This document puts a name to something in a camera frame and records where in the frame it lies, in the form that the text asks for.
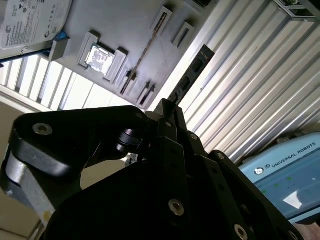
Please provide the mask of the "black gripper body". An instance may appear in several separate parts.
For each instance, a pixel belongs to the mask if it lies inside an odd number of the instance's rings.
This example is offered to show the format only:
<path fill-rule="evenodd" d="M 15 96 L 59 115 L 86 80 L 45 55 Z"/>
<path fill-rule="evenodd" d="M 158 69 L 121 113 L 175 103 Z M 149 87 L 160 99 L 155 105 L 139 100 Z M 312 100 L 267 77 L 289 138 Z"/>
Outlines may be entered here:
<path fill-rule="evenodd" d="M 197 240 L 184 163 L 134 163 L 65 201 L 47 240 Z"/>

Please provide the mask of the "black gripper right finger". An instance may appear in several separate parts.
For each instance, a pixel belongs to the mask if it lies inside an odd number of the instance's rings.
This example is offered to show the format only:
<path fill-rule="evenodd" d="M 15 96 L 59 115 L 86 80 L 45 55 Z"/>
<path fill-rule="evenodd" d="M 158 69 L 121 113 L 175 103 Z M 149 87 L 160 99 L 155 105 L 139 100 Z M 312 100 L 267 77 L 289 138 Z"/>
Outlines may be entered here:
<path fill-rule="evenodd" d="M 187 130 L 183 111 L 174 110 L 178 140 L 186 149 L 191 177 L 191 218 L 198 240 L 298 240 L 300 233 L 221 151 L 206 153 Z"/>

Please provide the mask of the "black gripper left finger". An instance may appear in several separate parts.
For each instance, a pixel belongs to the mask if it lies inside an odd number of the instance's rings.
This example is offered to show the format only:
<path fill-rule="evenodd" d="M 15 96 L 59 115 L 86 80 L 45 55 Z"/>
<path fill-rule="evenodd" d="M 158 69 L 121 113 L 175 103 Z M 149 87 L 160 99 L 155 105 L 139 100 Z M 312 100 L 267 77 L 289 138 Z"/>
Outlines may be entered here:
<path fill-rule="evenodd" d="M 132 105 L 24 114 L 12 126 L 4 191 L 49 225 L 72 196 L 140 162 L 185 165 L 174 112 Z"/>

